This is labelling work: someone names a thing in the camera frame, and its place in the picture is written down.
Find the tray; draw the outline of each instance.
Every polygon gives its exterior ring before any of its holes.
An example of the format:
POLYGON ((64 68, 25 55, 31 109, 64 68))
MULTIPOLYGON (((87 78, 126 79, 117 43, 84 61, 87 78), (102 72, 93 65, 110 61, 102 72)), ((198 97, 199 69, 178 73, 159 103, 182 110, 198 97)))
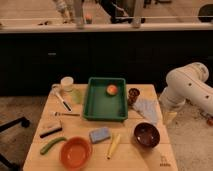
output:
POLYGON ((126 81, 123 78, 91 77, 85 96, 83 116, 88 120, 124 121, 128 117, 126 81), (118 87, 114 96, 107 94, 109 84, 118 87))

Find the gray sponge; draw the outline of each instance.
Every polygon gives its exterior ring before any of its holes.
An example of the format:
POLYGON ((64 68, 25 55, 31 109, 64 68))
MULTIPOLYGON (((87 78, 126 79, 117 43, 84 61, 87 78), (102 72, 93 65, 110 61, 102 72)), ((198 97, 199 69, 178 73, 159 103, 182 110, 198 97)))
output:
POLYGON ((93 144, 110 138, 110 132, 107 127, 95 129, 89 133, 90 140, 93 144))

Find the cucumber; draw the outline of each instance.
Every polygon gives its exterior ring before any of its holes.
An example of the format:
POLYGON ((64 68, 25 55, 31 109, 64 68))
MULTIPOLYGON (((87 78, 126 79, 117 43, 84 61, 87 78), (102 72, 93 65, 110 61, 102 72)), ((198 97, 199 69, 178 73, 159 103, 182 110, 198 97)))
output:
POLYGON ((53 140, 51 140, 50 142, 48 142, 44 147, 41 148, 40 150, 40 154, 41 155, 44 155, 46 154, 49 149, 56 143, 60 142, 60 141, 66 141, 67 139, 65 137, 58 137, 58 138, 55 138, 53 140))

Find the cup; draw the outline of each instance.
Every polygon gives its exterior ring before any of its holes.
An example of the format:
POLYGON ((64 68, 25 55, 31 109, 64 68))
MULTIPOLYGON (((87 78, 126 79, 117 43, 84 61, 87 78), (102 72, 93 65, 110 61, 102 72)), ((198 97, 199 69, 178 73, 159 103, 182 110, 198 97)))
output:
POLYGON ((127 100, 128 105, 132 106, 136 102, 139 95, 140 95, 140 91, 137 88, 129 89, 129 95, 127 100))
POLYGON ((72 91, 73 90, 73 83, 74 83, 74 80, 72 77, 64 77, 61 79, 61 88, 64 90, 64 91, 72 91))

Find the orange bowl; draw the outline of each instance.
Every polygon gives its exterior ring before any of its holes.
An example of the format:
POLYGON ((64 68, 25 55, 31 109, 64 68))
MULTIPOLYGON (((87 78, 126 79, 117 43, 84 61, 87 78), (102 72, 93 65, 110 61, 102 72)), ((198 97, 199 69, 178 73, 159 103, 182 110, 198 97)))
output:
POLYGON ((73 137, 61 148, 60 161, 69 171, 78 171, 85 167, 92 154, 92 144, 82 138, 73 137))

